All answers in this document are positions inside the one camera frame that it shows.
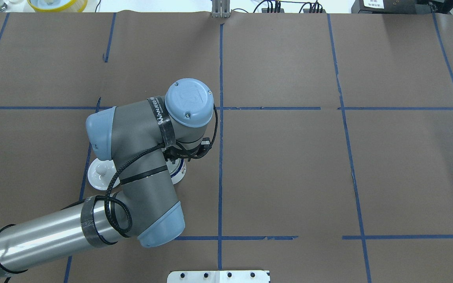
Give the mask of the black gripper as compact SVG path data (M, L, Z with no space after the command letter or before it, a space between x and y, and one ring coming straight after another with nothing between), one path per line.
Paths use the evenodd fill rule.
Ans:
M166 148L162 153L166 161L174 162L177 159L197 160L203 158L212 148L210 138L203 138L196 147L187 149L184 143L177 142L176 145Z

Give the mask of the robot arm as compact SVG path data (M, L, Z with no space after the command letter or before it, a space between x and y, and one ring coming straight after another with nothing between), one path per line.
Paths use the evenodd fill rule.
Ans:
M152 248L180 236L184 216L166 163L202 158L216 117L212 90L193 78L173 82L164 96L90 115L92 150L116 168L105 195L0 228L0 278L124 238Z

